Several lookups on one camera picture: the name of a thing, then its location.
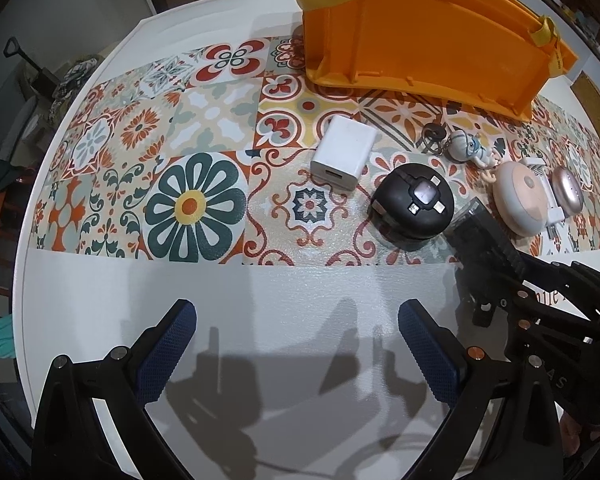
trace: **white figurine keychain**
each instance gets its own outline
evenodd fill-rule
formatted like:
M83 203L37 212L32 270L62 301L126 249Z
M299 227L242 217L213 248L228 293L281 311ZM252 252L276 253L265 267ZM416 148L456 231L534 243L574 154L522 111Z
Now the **white figurine keychain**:
M480 172L480 178L489 184L496 181L493 170L502 161L495 148L485 148L480 139L456 127L446 140L443 149L458 162L472 162Z

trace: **black shovel handle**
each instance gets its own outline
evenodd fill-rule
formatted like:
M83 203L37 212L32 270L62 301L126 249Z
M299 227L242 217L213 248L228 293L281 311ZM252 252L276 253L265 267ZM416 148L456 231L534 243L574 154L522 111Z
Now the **black shovel handle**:
M4 46L2 53L4 54L4 57L11 57L15 56L16 54L20 54L22 59L29 63L38 72L42 72L42 69L20 48L20 44L18 43L18 40L16 40L15 36L11 36L7 40L7 44Z

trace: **green flower design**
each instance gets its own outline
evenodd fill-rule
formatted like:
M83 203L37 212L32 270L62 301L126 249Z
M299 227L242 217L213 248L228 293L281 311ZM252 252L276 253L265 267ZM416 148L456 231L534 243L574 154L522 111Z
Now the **green flower design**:
M222 153L176 160L148 194L142 232L155 258L216 261L244 231L247 182Z

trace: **metal screw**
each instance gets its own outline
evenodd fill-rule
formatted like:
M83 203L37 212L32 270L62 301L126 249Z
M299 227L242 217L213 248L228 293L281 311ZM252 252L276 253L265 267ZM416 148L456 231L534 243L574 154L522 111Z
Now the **metal screw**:
M126 355L126 346L116 346L109 355L112 359L119 361Z
M466 353L471 359L475 359L476 361L484 359L484 350L479 346L469 346L466 349Z
M54 366L56 368L62 368L67 362L66 355L59 355L54 359Z
M539 368L542 366L542 359L539 358L537 355L530 355L528 361L533 368Z

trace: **white round device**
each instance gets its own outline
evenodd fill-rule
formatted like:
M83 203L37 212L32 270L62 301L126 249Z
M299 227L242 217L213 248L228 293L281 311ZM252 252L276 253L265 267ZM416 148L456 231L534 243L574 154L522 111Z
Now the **white round device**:
M493 199L505 224L520 236L535 236L547 223L548 200L533 171L519 162L496 168Z

